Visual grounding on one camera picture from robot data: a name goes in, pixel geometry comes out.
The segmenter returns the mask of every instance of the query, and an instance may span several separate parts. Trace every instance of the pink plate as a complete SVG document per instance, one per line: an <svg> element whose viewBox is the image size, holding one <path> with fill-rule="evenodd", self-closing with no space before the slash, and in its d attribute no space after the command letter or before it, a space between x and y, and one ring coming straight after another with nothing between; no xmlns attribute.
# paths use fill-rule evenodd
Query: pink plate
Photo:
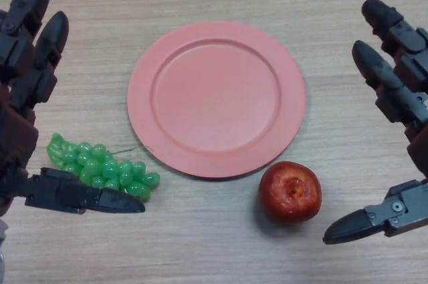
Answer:
<svg viewBox="0 0 428 284"><path fill-rule="evenodd" d="M302 123L305 89L290 54L246 25L189 25L138 61L129 118L159 160L206 178L239 176L273 160Z"/></svg>

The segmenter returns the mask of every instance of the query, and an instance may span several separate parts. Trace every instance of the apple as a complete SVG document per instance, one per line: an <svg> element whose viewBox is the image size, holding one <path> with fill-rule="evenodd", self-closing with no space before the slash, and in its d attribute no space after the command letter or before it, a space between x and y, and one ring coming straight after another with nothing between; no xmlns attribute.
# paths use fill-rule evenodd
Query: apple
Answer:
<svg viewBox="0 0 428 284"><path fill-rule="evenodd" d="M318 214L321 186L316 175L296 162L272 164L260 180L257 198L273 222L292 225Z"/></svg>

